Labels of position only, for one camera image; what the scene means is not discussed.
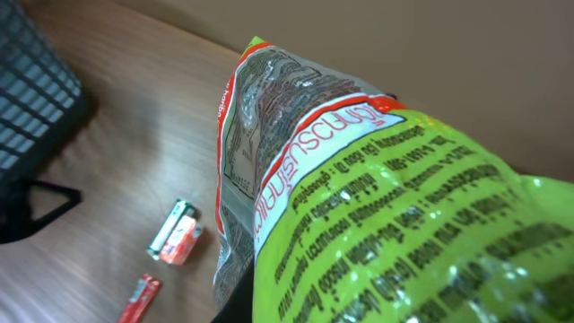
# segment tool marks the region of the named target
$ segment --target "snack packet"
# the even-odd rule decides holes
[[[255,322],[574,319],[574,187],[355,77],[255,38],[217,145],[220,307],[255,258]]]

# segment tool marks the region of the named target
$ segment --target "plastic bag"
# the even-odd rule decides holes
[[[357,78],[255,38],[217,144],[220,307],[255,257],[255,322],[574,319],[574,187]]]

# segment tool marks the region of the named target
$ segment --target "small package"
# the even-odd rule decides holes
[[[156,260],[183,265],[201,232],[202,226],[196,219],[195,208],[186,201],[178,200],[147,252]]]
[[[142,278],[137,282],[134,294],[127,302],[126,308],[117,323],[137,323],[141,321],[160,287],[161,282],[159,280],[148,274],[143,274]]]

